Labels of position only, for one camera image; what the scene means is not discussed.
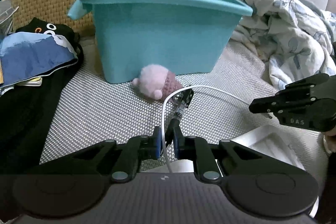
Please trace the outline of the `person's right hand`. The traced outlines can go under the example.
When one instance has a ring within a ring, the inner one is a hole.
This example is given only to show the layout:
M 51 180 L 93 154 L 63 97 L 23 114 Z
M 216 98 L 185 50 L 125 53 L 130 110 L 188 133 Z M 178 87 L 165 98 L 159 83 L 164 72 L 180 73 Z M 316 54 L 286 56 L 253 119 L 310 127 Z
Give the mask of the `person's right hand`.
M 323 133 L 323 145 L 328 155 L 336 152 L 336 127 Z

